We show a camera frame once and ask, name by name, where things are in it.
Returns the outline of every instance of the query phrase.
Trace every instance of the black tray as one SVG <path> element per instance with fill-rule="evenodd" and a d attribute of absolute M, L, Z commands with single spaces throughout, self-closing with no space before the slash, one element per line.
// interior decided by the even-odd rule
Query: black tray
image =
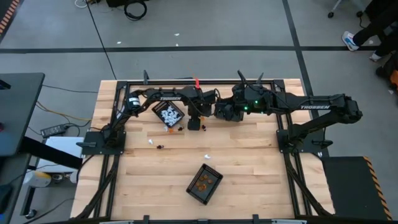
<path fill-rule="evenodd" d="M 204 175 L 207 175 L 208 178 L 204 181 L 200 181 L 200 177 L 203 177 Z M 210 166 L 203 164 L 187 188 L 187 193 L 196 198 L 202 204 L 207 205 L 222 179 L 222 174 L 215 171 Z M 209 184 L 207 180 L 212 180 L 213 183 Z M 206 184 L 207 188 L 205 190 L 199 191 L 198 187 L 196 186 L 197 182 L 200 184 Z"/>
<path fill-rule="evenodd" d="M 169 125 L 167 123 L 164 122 L 164 119 L 162 117 L 162 111 L 163 110 L 167 110 L 167 108 L 169 108 L 169 106 L 171 106 L 177 113 L 177 117 L 180 118 L 176 123 L 174 123 L 173 125 Z M 152 108 L 152 111 L 163 121 L 163 123 L 169 127 L 172 128 L 174 127 L 178 122 L 180 122 L 182 120 L 182 118 L 185 116 L 185 114 L 180 110 L 180 108 L 178 108 L 178 106 L 176 106 L 173 102 L 171 101 L 161 101 L 160 103 L 156 104 L 156 106 L 154 106 Z"/>

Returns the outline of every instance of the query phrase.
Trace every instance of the white shoe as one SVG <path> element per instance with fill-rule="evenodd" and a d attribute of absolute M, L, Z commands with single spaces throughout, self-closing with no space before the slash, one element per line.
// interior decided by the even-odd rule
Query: white shoe
<path fill-rule="evenodd" d="M 375 52 L 373 52 L 372 56 L 369 57 L 373 62 L 377 62 L 380 58 L 382 57 L 378 56 Z"/>
<path fill-rule="evenodd" d="M 354 34 L 348 32 L 348 31 L 344 32 L 344 34 L 341 36 L 341 39 L 343 40 L 344 44 L 347 45 L 348 50 L 350 50 L 350 51 L 356 51 L 359 49 L 359 46 L 354 44 L 353 37 L 354 37 Z"/>

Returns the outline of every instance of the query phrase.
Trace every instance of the wooden tabletop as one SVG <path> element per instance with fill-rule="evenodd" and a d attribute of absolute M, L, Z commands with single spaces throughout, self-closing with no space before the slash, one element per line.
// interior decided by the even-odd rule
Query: wooden tabletop
<path fill-rule="evenodd" d="M 299 79 L 285 79 L 285 85 L 287 92 L 303 95 Z M 173 86 L 135 86 L 149 87 Z M 231 87 L 201 85 L 203 91 L 219 89 L 223 98 L 232 95 Z M 116 81 L 101 82 L 92 127 L 102 128 L 109 122 L 115 88 Z M 181 102 L 175 104 L 186 114 L 180 122 L 186 127 L 187 107 Z M 292 119 L 303 123 L 310 116 L 308 111 L 296 111 Z M 150 215 L 151 220 L 251 219 L 253 214 L 260 218 L 294 217 L 284 159 L 276 140 L 276 116 L 245 114 L 239 123 L 212 116 L 202 124 L 206 131 L 185 128 L 168 133 L 151 109 L 138 118 L 130 118 L 112 220 L 142 220 L 144 215 Z M 103 156 L 94 156 L 81 170 L 71 217 L 78 215 L 96 192 L 102 161 Z M 326 210 L 334 213 L 322 162 L 312 154 L 301 154 L 301 161 L 308 188 Z M 224 175 L 208 205 L 202 205 L 185 191 L 203 163 Z M 301 193 L 297 192 L 304 214 Z M 107 194 L 103 197 L 102 215 Z"/>

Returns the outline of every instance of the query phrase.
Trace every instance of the gray floor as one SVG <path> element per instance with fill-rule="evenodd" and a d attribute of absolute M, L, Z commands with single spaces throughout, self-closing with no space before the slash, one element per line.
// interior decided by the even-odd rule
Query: gray floor
<path fill-rule="evenodd" d="M 8 30 L 0 49 L 100 48 L 88 9 L 79 9 L 74 0 L 25 0 Z M 358 8 L 344 2 L 335 17 L 326 15 L 333 7 L 329 0 L 289 0 L 290 10 L 302 46 L 342 46 L 345 30 L 360 30 L 355 16 Z M 143 20 L 131 22 L 120 9 L 106 2 L 91 6 L 105 47 L 175 47 L 209 45 L 293 46 L 282 1 L 272 0 L 151 0 Z M 364 19 L 363 25 L 369 22 Z M 371 39 L 377 45 L 377 37 Z M 374 76 L 381 63 L 370 62 L 372 52 L 303 52 L 308 76 L 316 95 L 346 93 L 358 101 L 364 118 L 353 125 L 328 128 L 327 138 L 334 141 L 332 156 L 369 156 L 379 177 L 387 203 L 398 219 L 398 178 L 395 170 L 395 113 L 397 98 L 387 85 Z M 142 71 L 151 78 L 189 77 L 236 78 L 240 69 L 247 77 L 301 78 L 294 51 L 237 50 L 185 52 L 109 53 L 115 74 L 120 79 L 140 79 Z M 44 72 L 45 83 L 74 90 L 98 89 L 100 80 L 113 79 L 104 53 L 0 54 L 2 73 Z M 50 109 L 89 118 L 95 94 L 69 93 L 43 88 L 40 102 Z M 65 123 L 65 118 L 35 110 L 30 127 L 40 130 Z M 68 130 L 68 136 L 76 130 Z M 32 131 L 27 136 L 40 140 Z M 66 198 L 74 196 L 73 187 L 40 189 L 33 208 L 44 213 Z M 18 216 L 12 223 L 22 223 Z M 62 205 L 43 220 L 66 220 L 71 203 Z"/>

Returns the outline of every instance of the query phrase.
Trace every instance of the black metal frame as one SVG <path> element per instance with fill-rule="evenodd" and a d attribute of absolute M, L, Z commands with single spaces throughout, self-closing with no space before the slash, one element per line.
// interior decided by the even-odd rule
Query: black metal frame
<path fill-rule="evenodd" d="M 254 83 L 255 80 L 248 80 L 249 83 Z M 200 80 L 200 83 L 202 85 L 235 85 L 238 83 L 241 83 L 241 80 Z M 126 95 L 128 94 L 128 91 L 130 90 L 131 86 L 136 86 L 136 85 L 194 85 L 195 81 L 194 80 L 150 80 L 147 73 L 144 72 L 144 80 L 143 81 L 118 81 L 117 84 L 117 91 L 115 93 L 115 98 L 114 98 L 114 107 L 118 105 L 119 101 L 119 96 L 120 96 L 120 89 L 122 86 L 125 86 L 126 89 Z M 285 92 L 285 85 L 283 80 L 263 80 L 262 81 L 263 85 L 270 85 L 271 90 L 276 91 L 277 88 L 280 89 L 280 91 Z M 113 110 L 111 119 L 114 118 L 116 110 Z M 282 122 L 282 116 L 277 115 L 277 124 L 278 124 L 278 131 L 284 130 L 284 125 Z M 292 117 L 290 114 L 286 115 L 286 120 L 287 120 L 287 125 L 290 126 L 293 124 L 292 122 Z M 310 201 L 314 202 L 315 198 L 311 194 L 311 192 L 306 188 L 305 186 L 305 178 L 303 174 L 303 169 L 302 169 L 302 163 L 300 160 L 300 154 L 299 152 L 293 152 L 291 155 L 293 156 L 295 160 L 295 165 L 296 168 L 294 170 L 294 167 L 292 166 L 291 158 L 290 158 L 290 153 L 289 152 L 284 152 L 282 150 L 283 146 L 279 146 L 279 150 L 281 153 L 283 153 L 284 161 L 285 161 L 285 167 L 287 171 L 287 178 L 288 178 L 288 183 L 289 183 L 289 191 L 290 191 L 290 198 L 292 200 L 292 207 L 294 211 L 294 216 L 296 220 L 289 220 L 289 223 L 293 223 L 291 221 L 297 221 L 296 223 L 306 223 L 302 222 L 300 220 L 308 220 L 310 221 L 309 223 L 324 223 L 325 221 L 330 223 L 347 223 L 347 221 L 354 221 L 354 222 L 365 222 L 365 223 L 370 223 L 368 221 L 375 221 L 375 220 L 361 220 L 361 219 L 352 219 L 352 218 L 341 218 L 341 217 L 333 217 L 333 216 L 327 216 L 327 212 L 325 211 L 324 213 L 322 211 L 323 208 L 319 205 L 318 211 L 320 210 L 321 213 L 319 214 L 319 217 L 312 216 L 312 208 L 310 205 Z M 83 218 L 83 219 L 72 219 L 66 222 L 62 223 L 98 223 L 99 220 L 102 222 L 105 220 L 110 220 L 111 213 L 112 213 L 112 206 L 113 206 L 113 198 L 114 198 L 114 190 L 116 186 L 116 178 L 117 178 L 117 168 L 118 168 L 118 163 L 119 163 L 119 158 L 120 156 L 115 156 L 114 162 L 117 162 L 116 164 L 116 174 L 111 180 L 110 183 L 110 188 L 109 188 L 109 195 L 108 195 L 108 201 L 106 203 L 106 215 L 104 217 L 99 217 L 100 215 L 100 210 L 101 210 L 101 200 L 98 200 L 98 203 L 96 204 L 95 207 L 95 212 L 93 214 L 93 218 Z M 99 187 L 104 183 L 105 177 L 107 175 L 107 170 L 108 170 L 108 161 L 109 161 L 109 156 L 104 155 L 104 160 L 103 160 L 103 165 L 101 169 L 101 176 L 99 180 Z M 302 197 L 304 199 L 304 207 L 305 207 L 305 215 L 300 214 L 300 209 L 299 209 L 299 203 L 297 199 L 297 192 L 295 189 L 295 183 L 302 189 Z M 382 221 L 382 220 L 377 220 L 379 223 L 393 223 L 391 221 Z M 191 224 L 191 223 L 197 223 L 197 224 L 208 224 L 208 223 L 225 223 L 225 224 L 231 224 L 231 223 L 254 223 L 254 224 L 260 224 L 260 223 L 283 223 L 282 220 L 278 219 L 259 219 L 259 216 L 256 214 L 253 214 L 253 219 L 249 220 L 149 220 L 148 215 L 144 215 L 142 220 L 134 220 L 134 223 L 186 223 L 186 224 Z"/>

